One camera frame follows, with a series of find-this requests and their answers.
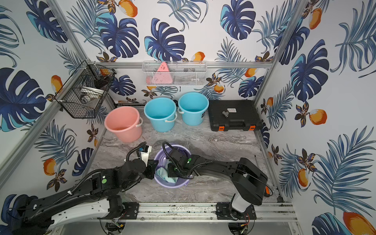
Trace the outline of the light teal cloth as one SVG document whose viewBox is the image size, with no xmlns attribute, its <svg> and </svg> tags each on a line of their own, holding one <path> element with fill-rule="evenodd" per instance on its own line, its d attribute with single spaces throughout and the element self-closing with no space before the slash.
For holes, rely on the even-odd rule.
<svg viewBox="0 0 376 235">
<path fill-rule="evenodd" d="M 163 167 L 159 167 L 155 174 L 157 179 L 166 185 L 175 185 L 178 181 L 177 177 L 169 177 L 167 170 Z"/>
</svg>

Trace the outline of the purple plastic bucket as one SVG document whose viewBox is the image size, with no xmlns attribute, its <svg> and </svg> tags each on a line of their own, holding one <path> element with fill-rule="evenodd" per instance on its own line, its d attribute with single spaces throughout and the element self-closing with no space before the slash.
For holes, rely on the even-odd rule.
<svg viewBox="0 0 376 235">
<path fill-rule="evenodd" d="M 185 148 L 184 146 L 178 145 L 176 143 L 172 143 L 171 146 L 174 148 L 178 149 L 180 153 L 182 153 L 186 159 L 191 156 L 191 152 Z M 167 152 L 171 151 L 171 147 L 165 146 L 165 149 Z M 154 174 L 154 179 L 155 181 L 160 184 L 161 186 L 169 189 L 177 189 L 183 186 L 186 186 L 189 183 L 189 179 L 182 179 L 182 178 L 177 178 L 177 177 L 168 177 L 167 173 L 162 173 L 163 176 L 160 176 L 160 173 L 158 173 L 158 169 L 162 168 L 165 171 L 167 171 L 167 167 L 169 164 L 169 160 L 166 158 L 166 154 L 161 148 L 161 150 L 156 154 L 154 157 L 154 160 L 158 161 L 158 164 L 155 169 L 155 174 Z"/>
</svg>

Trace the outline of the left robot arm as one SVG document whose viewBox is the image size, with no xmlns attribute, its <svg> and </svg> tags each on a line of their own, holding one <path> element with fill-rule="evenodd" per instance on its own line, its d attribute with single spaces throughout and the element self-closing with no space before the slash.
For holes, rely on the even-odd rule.
<svg viewBox="0 0 376 235">
<path fill-rule="evenodd" d="M 54 195 L 38 198 L 26 194 L 10 195 L 4 202 L 1 220 L 6 227 L 2 235 L 43 235 L 49 228 L 70 218 L 69 209 L 93 205 L 84 217 L 114 219 L 124 215 L 120 192 L 125 192 L 143 179 L 153 179 L 158 160 L 143 161 L 141 143 L 126 155 L 123 165 L 96 169 L 85 175 L 72 188 Z"/>
</svg>

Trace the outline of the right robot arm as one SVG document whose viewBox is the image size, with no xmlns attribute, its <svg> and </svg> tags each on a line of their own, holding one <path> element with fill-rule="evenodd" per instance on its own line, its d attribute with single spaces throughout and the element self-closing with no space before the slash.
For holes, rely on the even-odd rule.
<svg viewBox="0 0 376 235">
<path fill-rule="evenodd" d="M 267 175 L 247 158 L 222 162 L 199 155 L 184 155 L 168 142 L 162 143 L 162 150 L 170 163 L 168 177 L 191 180 L 196 176 L 210 176 L 232 182 L 237 193 L 232 200 L 232 209 L 245 212 L 250 205 L 262 205 L 268 188 Z"/>
</svg>

